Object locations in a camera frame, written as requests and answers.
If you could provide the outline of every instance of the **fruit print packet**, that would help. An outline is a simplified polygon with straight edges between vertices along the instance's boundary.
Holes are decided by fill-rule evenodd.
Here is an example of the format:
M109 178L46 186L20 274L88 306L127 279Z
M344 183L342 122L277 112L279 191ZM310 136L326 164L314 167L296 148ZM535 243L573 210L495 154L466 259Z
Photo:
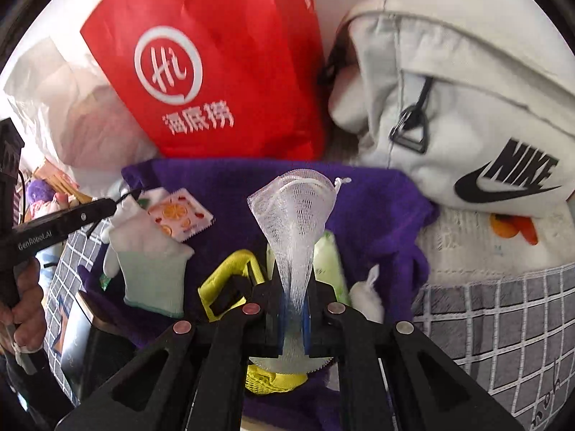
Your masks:
M205 230L213 215L182 188L148 209L162 231L180 243Z

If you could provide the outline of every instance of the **black swoosh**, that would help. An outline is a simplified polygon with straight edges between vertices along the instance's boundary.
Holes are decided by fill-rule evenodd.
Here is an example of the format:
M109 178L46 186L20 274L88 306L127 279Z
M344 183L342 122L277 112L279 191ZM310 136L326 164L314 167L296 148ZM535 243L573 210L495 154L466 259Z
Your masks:
M560 186L555 186L553 188L543 188L542 190L533 188L517 191L484 191L477 185L477 179L481 176L483 170L485 170L490 163L491 162L457 180L453 186L455 194L457 194L465 202L472 204L485 204L489 202L522 198L524 196L531 196L533 194L546 193L547 191L560 188Z

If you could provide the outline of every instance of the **purple towel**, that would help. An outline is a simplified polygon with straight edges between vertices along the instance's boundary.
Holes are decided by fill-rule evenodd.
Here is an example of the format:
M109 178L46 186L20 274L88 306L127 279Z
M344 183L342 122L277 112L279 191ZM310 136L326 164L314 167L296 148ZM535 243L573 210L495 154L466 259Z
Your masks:
M164 187L170 193L187 188L215 216L212 227L188 240L195 255L186 267L186 315L201 318L197 288L238 249L261 252L265 238L246 199L274 178L297 168L312 168L331 181L352 178L343 185L326 228L336 237L348 286L367 278L379 264L376 283L386 319L412 318L411 304L425 283L428 265L415 245L419 230L431 224L438 209L415 184L396 170L355 168L320 162L286 162L254 159L156 159L123 170L132 188ZM139 347L165 330L172 320L131 308L123 303L123 284L117 277L104 294L98 286L103 254L92 274L80 268L84 287L103 305L120 328ZM247 416L284 429L336 431L340 429L337 393L327 390L324 374L311 375L306 384L286 394L248 395Z

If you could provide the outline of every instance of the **white circle logo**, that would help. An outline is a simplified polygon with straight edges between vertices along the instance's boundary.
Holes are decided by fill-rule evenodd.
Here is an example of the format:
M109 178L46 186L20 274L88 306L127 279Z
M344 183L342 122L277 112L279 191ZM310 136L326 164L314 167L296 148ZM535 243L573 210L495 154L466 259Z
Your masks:
M188 56L188 60L183 60L182 54ZM148 56L151 65L145 73L142 58L146 57L146 60ZM169 105L187 104L202 87L203 68L198 50L186 34L173 27L153 27L140 37L134 51L134 67L144 89L154 99ZM185 93L177 91L182 86L185 86Z

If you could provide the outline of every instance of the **light green package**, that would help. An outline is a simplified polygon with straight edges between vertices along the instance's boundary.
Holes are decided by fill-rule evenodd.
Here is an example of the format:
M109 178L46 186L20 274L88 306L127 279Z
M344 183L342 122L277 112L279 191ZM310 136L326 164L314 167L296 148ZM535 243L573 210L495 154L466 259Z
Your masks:
M275 256L271 247L267 246L266 253L267 276L271 279L274 270ZM347 290L346 278L337 251L335 235L325 231L313 248L313 272L318 282L328 283L333 287L337 301L351 306L350 295Z

